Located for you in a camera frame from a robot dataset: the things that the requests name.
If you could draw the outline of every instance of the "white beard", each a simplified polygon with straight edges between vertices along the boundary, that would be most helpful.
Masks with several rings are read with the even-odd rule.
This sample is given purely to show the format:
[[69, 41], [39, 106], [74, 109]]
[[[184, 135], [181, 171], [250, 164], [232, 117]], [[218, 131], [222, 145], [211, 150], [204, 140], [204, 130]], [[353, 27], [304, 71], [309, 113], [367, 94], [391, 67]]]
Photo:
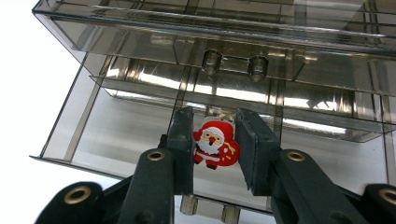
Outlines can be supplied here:
[[221, 146], [218, 147], [215, 144], [210, 146], [209, 142], [204, 140], [204, 139], [202, 139], [202, 138], [198, 141], [198, 146], [199, 146], [199, 148], [202, 151], [204, 151], [206, 153], [209, 153], [209, 154], [218, 154], [219, 153], [219, 148], [221, 147]]

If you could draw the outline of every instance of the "santa hat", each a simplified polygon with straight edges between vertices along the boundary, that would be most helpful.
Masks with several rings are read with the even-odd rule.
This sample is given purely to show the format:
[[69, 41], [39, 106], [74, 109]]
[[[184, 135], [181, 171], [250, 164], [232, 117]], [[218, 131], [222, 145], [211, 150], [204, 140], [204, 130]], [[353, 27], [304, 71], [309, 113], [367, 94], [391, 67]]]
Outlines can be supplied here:
[[233, 125], [228, 122], [212, 120], [205, 123], [198, 133], [194, 133], [195, 140], [198, 141], [201, 138], [202, 132], [206, 130], [222, 136], [224, 138], [224, 142], [233, 139]]

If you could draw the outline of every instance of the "santa claus figurine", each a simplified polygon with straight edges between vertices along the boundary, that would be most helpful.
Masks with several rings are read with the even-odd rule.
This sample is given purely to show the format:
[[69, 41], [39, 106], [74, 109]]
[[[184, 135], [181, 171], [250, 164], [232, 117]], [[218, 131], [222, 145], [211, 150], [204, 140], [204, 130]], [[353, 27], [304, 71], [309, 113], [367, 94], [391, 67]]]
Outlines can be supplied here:
[[240, 146], [233, 140], [233, 125], [230, 122], [210, 120], [193, 136], [196, 141], [196, 164], [205, 160], [206, 167], [216, 170], [218, 166], [230, 166], [238, 161]]

